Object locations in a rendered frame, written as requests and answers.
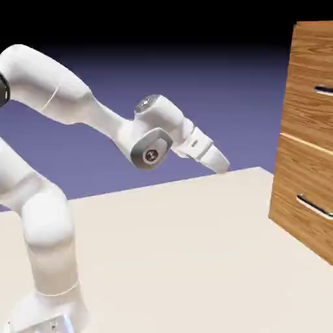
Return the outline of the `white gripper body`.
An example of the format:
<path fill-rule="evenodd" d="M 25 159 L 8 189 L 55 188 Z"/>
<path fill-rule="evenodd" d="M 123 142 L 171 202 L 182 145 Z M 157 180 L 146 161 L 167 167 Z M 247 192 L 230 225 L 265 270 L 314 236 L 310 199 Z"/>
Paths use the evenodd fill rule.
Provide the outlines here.
<path fill-rule="evenodd" d="M 227 172 L 230 167 L 229 160 L 214 144 L 212 144 L 202 156 L 200 163 L 216 174 L 223 174 Z"/>

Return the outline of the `light wood cabinet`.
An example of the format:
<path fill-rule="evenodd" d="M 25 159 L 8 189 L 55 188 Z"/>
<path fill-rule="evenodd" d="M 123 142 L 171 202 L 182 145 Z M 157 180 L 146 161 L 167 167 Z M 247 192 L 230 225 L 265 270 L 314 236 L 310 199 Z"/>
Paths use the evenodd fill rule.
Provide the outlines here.
<path fill-rule="evenodd" d="M 293 28 L 269 218 L 333 266 L 333 21 Z"/>

